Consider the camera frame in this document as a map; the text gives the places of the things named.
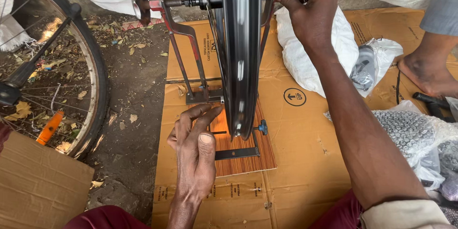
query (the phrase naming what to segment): gray pants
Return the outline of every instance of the gray pants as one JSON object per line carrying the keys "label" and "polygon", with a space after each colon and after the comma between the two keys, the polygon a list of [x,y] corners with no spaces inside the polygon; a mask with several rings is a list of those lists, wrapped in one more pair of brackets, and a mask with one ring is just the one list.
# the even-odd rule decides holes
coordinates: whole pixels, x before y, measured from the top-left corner
{"label": "gray pants", "polygon": [[458,0],[431,0],[420,28],[426,32],[458,36]]}

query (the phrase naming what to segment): orange object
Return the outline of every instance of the orange object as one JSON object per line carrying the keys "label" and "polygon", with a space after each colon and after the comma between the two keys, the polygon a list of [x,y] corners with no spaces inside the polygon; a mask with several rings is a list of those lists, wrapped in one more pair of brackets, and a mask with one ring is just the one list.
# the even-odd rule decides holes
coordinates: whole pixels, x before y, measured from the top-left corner
{"label": "orange object", "polygon": [[57,111],[41,131],[37,138],[37,142],[42,145],[46,145],[46,143],[49,141],[49,139],[51,139],[54,132],[56,132],[57,128],[59,127],[62,118],[64,118],[64,112]]}

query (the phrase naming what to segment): dirt ground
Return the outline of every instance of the dirt ground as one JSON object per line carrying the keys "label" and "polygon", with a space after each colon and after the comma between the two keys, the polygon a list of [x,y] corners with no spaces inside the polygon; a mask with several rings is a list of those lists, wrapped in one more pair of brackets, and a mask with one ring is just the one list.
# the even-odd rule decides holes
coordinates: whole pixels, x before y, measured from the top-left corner
{"label": "dirt ground", "polygon": [[[100,23],[132,21],[128,15],[99,16]],[[117,205],[150,224],[161,129],[163,89],[167,72],[169,39],[165,25],[132,29],[123,45],[112,45],[112,36],[95,32],[109,74],[109,114],[85,163],[95,169],[94,180],[104,182],[89,192],[87,208]],[[130,55],[129,45],[135,48]],[[130,116],[138,119],[131,122]]]}

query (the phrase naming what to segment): wooden board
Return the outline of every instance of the wooden board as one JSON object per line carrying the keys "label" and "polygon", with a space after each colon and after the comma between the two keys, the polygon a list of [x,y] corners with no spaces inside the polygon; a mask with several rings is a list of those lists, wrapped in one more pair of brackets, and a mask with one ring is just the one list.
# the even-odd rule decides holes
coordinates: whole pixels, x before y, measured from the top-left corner
{"label": "wooden board", "polygon": [[[221,103],[212,103],[213,107],[224,105]],[[260,124],[260,121],[264,119],[262,109],[260,107],[259,99],[256,104],[256,114],[254,125],[255,127]],[[216,134],[216,150],[232,150],[238,148],[254,147],[255,143],[253,136],[247,141],[244,141],[241,137],[236,137],[231,142],[231,136],[229,135],[229,129],[226,122],[226,110],[223,109],[220,115],[213,120],[210,125],[212,132],[216,131],[227,131],[227,134]],[[258,142],[258,148],[260,156],[251,156],[243,158],[225,159],[218,160],[215,162],[216,165],[216,177],[228,176],[240,173],[249,173],[262,170],[270,170],[277,168],[275,157],[273,156],[272,145],[270,144],[269,135],[262,135],[258,130],[255,130],[256,139]]]}

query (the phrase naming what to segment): maroon pants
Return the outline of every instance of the maroon pants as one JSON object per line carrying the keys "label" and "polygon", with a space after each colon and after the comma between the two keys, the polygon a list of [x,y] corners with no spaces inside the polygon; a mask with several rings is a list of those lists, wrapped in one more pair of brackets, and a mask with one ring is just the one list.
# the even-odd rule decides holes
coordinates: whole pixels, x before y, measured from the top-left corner
{"label": "maroon pants", "polygon": [[[311,229],[355,229],[360,226],[363,207],[350,190]],[[132,215],[117,206],[103,206],[73,218],[63,229],[149,229]]]}

